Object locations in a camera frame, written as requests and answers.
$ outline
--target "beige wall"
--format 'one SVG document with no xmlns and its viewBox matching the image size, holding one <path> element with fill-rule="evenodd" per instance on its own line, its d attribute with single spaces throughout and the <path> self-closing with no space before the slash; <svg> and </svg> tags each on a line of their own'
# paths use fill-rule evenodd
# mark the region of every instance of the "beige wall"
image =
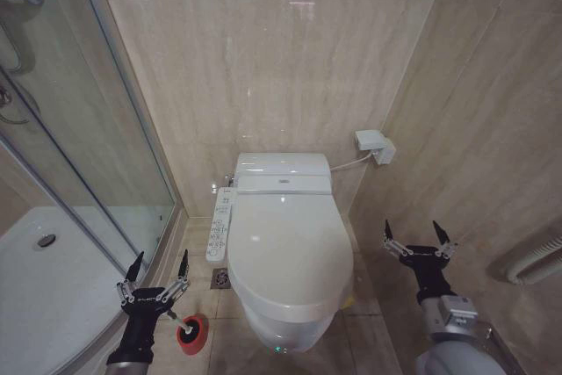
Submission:
<svg viewBox="0 0 562 375">
<path fill-rule="evenodd" d="M 433 0 L 110 0 L 190 216 L 240 152 L 358 157 Z M 346 213 L 364 167 L 335 173 Z"/>
<path fill-rule="evenodd" d="M 385 124 L 398 154 L 370 166 L 349 217 L 405 373 L 427 347 L 414 275 L 380 250 L 461 247 L 446 276 L 529 374 L 560 373 L 562 276 L 505 282 L 510 257 L 562 232 L 562 0 L 436 0 Z"/>
</svg>

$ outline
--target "toilet lid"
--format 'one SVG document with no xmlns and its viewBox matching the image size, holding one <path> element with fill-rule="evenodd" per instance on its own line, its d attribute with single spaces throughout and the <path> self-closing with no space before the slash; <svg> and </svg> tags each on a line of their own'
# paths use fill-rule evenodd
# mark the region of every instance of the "toilet lid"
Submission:
<svg viewBox="0 0 562 375">
<path fill-rule="evenodd" d="M 227 255 L 242 302 L 278 321 L 334 314 L 352 287 L 351 244 L 332 195 L 239 195 Z"/>
</svg>

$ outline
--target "white cable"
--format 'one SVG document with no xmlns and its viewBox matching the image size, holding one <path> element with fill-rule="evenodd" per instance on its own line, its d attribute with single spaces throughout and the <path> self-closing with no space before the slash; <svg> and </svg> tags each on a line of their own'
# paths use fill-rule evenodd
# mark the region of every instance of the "white cable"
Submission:
<svg viewBox="0 0 562 375">
<path fill-rule="evenodd" d="M 351 164 L 355 164 L 356 162 L 363 162 L 363 161 L 367 160 L 369 157 L 371 157 L 372 154 L 373 154 L 373 152 L 374 152 L 373 150 L 369 151 L 369 154 L 368 154 L 368 155 L 366 155 L 366 156 L 363 157 L 363 158 L 360 158 L 359 160 L 355 160 L 354 162 L 346 162 L 345 164 L 341 164 L 341 165 L 339 165 L 339 166 L 332 167 L 332 168 L 330 168 L 330 171 L 339 170 L 339 169 L 341 169 L 341 168 L 343 168 L 343 167 L 348 167 L 348 166 L 350 166 Z"/>
</svg>

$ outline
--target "shower drain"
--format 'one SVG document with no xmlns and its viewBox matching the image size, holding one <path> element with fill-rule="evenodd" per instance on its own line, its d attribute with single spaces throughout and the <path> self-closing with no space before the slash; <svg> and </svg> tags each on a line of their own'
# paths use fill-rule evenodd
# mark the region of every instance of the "shower drain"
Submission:
<svg viewBox="0 0 562 375">
<path fill-rule="evenodd" d="M 41 248 L 51 246 L 56 241 L 56 234 L 46 234 L 37 241 L 37 245 Z"/>
<path fill-rule="evenodd" d="M 228 279 L 228 270 L 226 268 L 215 268 L 213 270 L 213 278 L 211 279 L 212 289 L 229 289 L 230 280 Z"/>
</svg>

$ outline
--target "metal frame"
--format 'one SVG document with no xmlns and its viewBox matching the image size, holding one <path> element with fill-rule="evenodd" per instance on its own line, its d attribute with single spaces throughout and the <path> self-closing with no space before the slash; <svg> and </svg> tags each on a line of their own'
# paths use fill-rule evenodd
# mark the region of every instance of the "metal frame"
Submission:
<svg viewBox="0 0 562 375">
<path fill-rule="evenodd" d="M 148 106 L 142 95 L 141 86 L 139 85 L 136 74 L 134 73 L 133 65 L 126 51 L 125 43 L 121 38 L 117 23 L 115 22 L 111 6 L 107 0 L 90 0 L 90 3 L 110 49 L 113 60 L 115 61 L 119 75 L 123 80 L 126 93 L 129 96 L 150 150 L 156 160 L 157 167 L 160 170 L 162 178 L 168 187 L 169 194 L 174 201 L 174 208 L 170 213 L 168 222 L 164 228 L 164 231 L 166 231 L 168 226 L 175 223 L 177 215 L 182 209 L 184 209 L 184 203 L 181 199 L 176 183 L 171 176 L 171 169 L 166 159 L 166 155 L 164 154 L 162 144 L 156 134 L 155 124 L 150 116 Z M 161 247 L 163 239 L 164 236 L 161 236 L 160 241 L 156 246 L 156 250 Z"/>
</svg>

